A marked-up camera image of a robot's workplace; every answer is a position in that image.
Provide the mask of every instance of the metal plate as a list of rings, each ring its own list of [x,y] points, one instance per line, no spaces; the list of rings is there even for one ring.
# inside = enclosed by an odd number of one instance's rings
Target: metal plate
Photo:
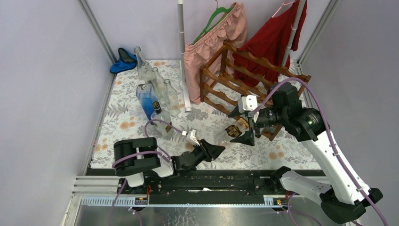
[[[320,206],[310,200],[297,197],[292,200],[294,210],[311,214],[324,226],[336,226],[321,210]],[[81,205],[76,226],[107,226],[109,206]],[[287,213],[276,214],[271,208],[198,208],[198,207],[146,207],[139,212],[144,226],[294,226]],[[317,226],[311,219],[295,215],[299,225]],[[116,207],[112,212],[113,226],[140,225],[137,215],[132,215],[127,207]]]

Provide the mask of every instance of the pink shorts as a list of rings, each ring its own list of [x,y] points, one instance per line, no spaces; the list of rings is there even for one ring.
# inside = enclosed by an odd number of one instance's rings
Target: pink shorts
[[[247,40],[247,18],[244,5],[233,3],[234,8],[216,25],[210,32],[206,33],[194,45],[186,45],[184,52],[185,75],[190,94],[190,100],[196,104],[200,103],[200,67],[206,64],[215,53],[223,46],[223,41],[229,39],[235,47],[240,48]],[[222,56],[210,66],[209,70],[215,74],[220,70]],[[228,58],[234,62],[231,52]],[[234,70],[227,67],[226,71],[233,74]]]

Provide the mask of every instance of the clear glass bottle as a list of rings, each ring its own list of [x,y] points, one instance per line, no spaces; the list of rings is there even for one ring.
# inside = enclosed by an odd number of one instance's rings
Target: clear glass bottle
[[[162,110],[161,105],[159,104],[158,101],[154,101],[152,104],[154,108],[154,112],[151,114],[151,119],[159,119],[167,122],[168,124],[172,125],[172,120],[170,119],[170,114],[166,110]],[[157,129],[157,131],[162,135],[166,136],[167,133],[172,129],[172,127],[159,122],[159,121],[154,121],[154,125]]]
[[[172,116],[176,116],[180,113],[179,101],[177,99],[177,91],[172,87],[169,79],[165,79],[164,83],[165,92],[163,96],[165,97],[166,106],[168,107],[170,114]]]
[[[145,58],[144,58],[143,53],[141,52],[141,48],[139,46],[136,46],[134,48],[134,50],[135,50],[135,54],[136,54],[136,58],[137,58],[138,77],[140,78],[141,77],[140,72],[141,72],[141,68],[143,66],[143,63],[145,62]]]
[[[154,87],[155,94],[157,95],[158,101],[161,104],[165,104],[165,98],[163,96],[165,92],[165,83],[163,77],[160,75],[158,68],[153,67],[152,73],[155,75],[155,78],[151,80],[151,84]]]
[[[248,128],[249,125],[245,119],[238,119],[216,137],[215,143],[216,145],[229,146],[231,140],[241,136]]]
[[[140,101],[141,107],[143,108],[148,120],[151,120],[151,114],[154,112],[152,103],[157,101],[154,89],[151,84],[140,84],[136,89],[136,96]]]
[[[152,67],[147,61],[144,61],[141,68],[137,71],[138,78],[145,81],[145,83],[151,83],[151,80],[155,78],[155,74],[152,72]]]
[[[137,57],[137,73],[140,80],[150,83],[155,75],[151,71],[151,65],[145,60],[143,52],[139,46],[134,48]]]

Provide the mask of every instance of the lavender wall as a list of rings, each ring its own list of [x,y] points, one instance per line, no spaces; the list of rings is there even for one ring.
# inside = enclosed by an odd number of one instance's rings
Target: lavender wall
[[[391,225],[399,221],[398,9],[396,0],[340,1],[303,65],[341,150],[384,194],[377,206]],[[371,207],[360,219],[382,225]]]
[[[179,59],[179,27],[176,0],[114,0],[88,1],[112,49],[133,51],[141,47],[149,59]],[[276,12],[283,0],[242,0],[248,19],[248,38]],[[219,0],[219,7],[228,8],[233,1]],[[329,0],[308,0],[307,18],[301,32],[298,58],[319,22]],[[186,43],[194,41],[207,25],[216,9],[214,0],[184,1],[184,31]]]
[[[4,0],[0,37],[0,225],[59,225],[110,61],[76,0]]]

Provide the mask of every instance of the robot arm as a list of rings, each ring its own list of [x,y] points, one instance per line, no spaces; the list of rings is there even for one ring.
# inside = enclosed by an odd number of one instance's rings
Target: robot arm
[[[275,189],[283,188],[303,195],[319,204],[323,211],[336,223],[343,224],[358,219],[369,205],[360,190],[349,178],[339,163],[328,140],[327,131],[320,113],[313,108],[303,108],[296,88],[285,83],[272,96],[273,107],[261,109],[258,115],[250,112],[257,107],[256,96],[241,97],[229,117],[245,115],[250,125],[249,131],[231,142],[255,145],[260,129],[268,126],[283,125],[286,131],[296,137],[314,156],[331,184],[323,184],[303,177],[287,167],[273,173]],[[343,162],[361,185],[366,195],[376,203],[382,198],[379,189],[370,188],[354,171],[344,154],[333,141]]]

